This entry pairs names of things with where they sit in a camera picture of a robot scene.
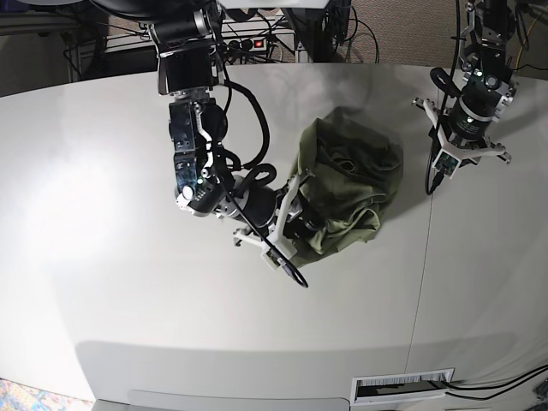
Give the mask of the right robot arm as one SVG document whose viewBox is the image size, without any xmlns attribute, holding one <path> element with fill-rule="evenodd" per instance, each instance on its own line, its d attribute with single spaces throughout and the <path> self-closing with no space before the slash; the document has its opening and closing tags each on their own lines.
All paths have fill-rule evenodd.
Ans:
<svg viewBox="0 0 548 411">
<path fill-rule="evenodd" d="M 235 243 L 256 243 L 265 254 L 291 258 L 298 241 L 308 241 L 326 222 L 301 188 L 308 179 L 294 173 L 278 189 L 265 162 L 271 134 L 258 100 L 229 78 L 223 61 L 224 7 L 219 1 L 97 1 L 104 12 L 145 26 L 157 53 L 158 92 L 173 98 L 169 132 L 174 147 L 176 202 L 196 217 L 214 215 L 243 223 Z M 240 93 L 259 121 L 261 145 L 249 161 L 226 149 L 228 108 L 211 96 L 216 86 Z"/>
</svg>

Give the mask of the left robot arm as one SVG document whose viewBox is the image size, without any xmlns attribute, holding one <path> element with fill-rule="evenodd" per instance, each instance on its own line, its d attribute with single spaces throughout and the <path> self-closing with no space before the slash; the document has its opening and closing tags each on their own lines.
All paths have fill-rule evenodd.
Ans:
<svg viewBox="0 0 548 411">
<path fill-rule="evenodd" d="M 500 120 L 516 93 L 514 71 L 506 61 L 514 15 L 505 1 L 469 1 L 466 11 L 467 26 L 457 37 L 464 85 L 458 87 L 442 68 L 431 70 L 432 81 L 454 105 L 440 109 L 430 99 L 413 101 L 432 123 L 432 167 L 448 177 L 485 157 L 511 162 L 506 148 L 491 142 L 486 130 Z"/>
</svg>

